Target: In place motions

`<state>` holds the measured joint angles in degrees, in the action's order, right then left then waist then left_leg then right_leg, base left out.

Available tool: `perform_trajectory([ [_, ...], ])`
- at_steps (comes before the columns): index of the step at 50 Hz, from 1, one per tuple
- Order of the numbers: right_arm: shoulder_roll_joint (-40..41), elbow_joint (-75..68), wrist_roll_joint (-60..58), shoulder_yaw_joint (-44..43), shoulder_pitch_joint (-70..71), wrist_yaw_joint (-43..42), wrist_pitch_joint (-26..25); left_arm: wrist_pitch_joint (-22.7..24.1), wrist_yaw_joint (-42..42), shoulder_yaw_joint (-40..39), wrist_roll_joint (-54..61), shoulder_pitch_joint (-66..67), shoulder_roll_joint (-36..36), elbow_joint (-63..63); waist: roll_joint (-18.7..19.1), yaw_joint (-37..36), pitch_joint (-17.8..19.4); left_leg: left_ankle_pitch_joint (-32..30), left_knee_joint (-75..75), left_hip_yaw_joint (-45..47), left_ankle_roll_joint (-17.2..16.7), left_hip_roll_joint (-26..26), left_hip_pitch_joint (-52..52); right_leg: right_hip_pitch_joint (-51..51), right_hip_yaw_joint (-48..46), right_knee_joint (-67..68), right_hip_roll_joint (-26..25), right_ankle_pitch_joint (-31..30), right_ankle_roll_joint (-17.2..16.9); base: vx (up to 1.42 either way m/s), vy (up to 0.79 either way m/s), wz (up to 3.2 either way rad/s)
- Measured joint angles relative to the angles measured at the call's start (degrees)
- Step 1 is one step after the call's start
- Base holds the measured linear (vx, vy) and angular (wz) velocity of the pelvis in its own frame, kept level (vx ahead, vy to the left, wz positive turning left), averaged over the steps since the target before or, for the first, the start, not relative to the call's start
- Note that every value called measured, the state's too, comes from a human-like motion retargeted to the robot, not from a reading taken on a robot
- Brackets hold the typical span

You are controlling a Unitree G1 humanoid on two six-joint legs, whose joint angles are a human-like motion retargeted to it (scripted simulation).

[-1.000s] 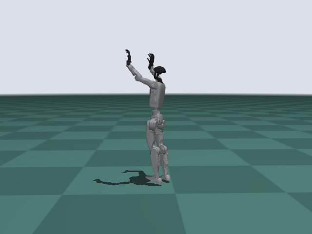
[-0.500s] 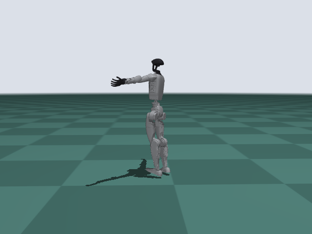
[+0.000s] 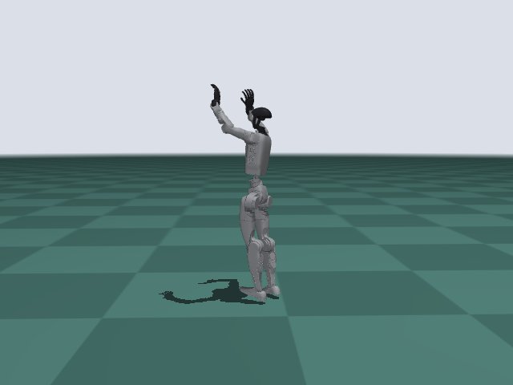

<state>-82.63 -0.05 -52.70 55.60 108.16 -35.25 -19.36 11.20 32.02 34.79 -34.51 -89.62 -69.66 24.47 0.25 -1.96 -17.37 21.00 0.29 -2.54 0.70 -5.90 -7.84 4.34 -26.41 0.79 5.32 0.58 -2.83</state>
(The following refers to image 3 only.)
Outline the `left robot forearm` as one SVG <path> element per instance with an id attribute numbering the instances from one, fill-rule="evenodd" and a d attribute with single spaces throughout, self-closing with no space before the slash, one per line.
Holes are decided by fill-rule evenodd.
<path id="1" fill-rule="evenodd" d="M 216 102 L 215 107 L 212 107 L 212 104 L 210 104 L 210 107 L 213 110 L 213 113 L 215 114 L 216 118 L 218 119 L 219 124 L 226 123 L 230 128 L 234 127 L 233 123 L 224 114 L 223 110 L 221 109 L 220 105 L 217 102 Z"/>

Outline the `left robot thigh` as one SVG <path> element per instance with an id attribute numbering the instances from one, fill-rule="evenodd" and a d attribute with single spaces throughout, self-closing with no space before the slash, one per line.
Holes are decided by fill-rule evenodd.
<path id="1" fill-rule="evenodd" d="M 264 248 L 261 240 L 255 239 L 256 216 L 251 209 L 257 209 L 260 204 L 258 193 L 250 193 L 242 197 L 240 203 L 240 229 L 244 242 L 249 246 L 253 241 L 257 242 L 260 246 L 260 253 Z"/>

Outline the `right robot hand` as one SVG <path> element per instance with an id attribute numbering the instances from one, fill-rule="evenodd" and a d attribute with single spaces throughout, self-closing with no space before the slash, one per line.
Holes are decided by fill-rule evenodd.
<path id="1" fill-rule="evenodd" d="M 245 90 L 245 89 L 244 89 Z M 247 91 L 248 90 L 248 91 Z M 242 91 L 242 93 L 244 94 L 244 97 L 245 97 L 245 101 L 240 98 L 242 100 L 242 102 L 245 104 L 246 106 L 246 114 L 249 115 L 249 111 L 251 110 L 254 110 L 254 106 L 253 106 L 253 103 L 254 103 L 254 94 L 253 94 L 253 91 L 252 89 L 247 89 L 245 90 L 247 95 Z M 252 94 L 251 94 L 252 92 Z M 247 98 L 248 96 L 248 98 Z M 249 98 L 250 97 L 250 98 Z"/>

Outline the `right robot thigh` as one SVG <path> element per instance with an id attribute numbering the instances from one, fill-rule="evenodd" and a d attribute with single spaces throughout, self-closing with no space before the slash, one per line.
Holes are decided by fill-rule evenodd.
<path id="1" fill-rule="evenodd" d="M 264 251 L 271 251 L 274 247 L 273 239 L 269 237 L 269 214 L 266 208 L 272 205 L 272 197 L 268 196 L 268 200 L 254 209 L 256 216 L 256 232 L 259 240 L 264 244 Z"/>

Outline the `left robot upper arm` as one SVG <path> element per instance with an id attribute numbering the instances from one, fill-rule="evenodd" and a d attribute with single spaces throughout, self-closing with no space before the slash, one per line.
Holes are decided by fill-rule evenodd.
<path id="1" fill-rule="evenodd" d="M 258 144 L 259 136 L 255 132 L 246 131 L 242 128 L 230 128 L 226 123 L 221 127 L 223 133 L 231 134 L 239 139 L 242 139 L 246 144 Z"/>

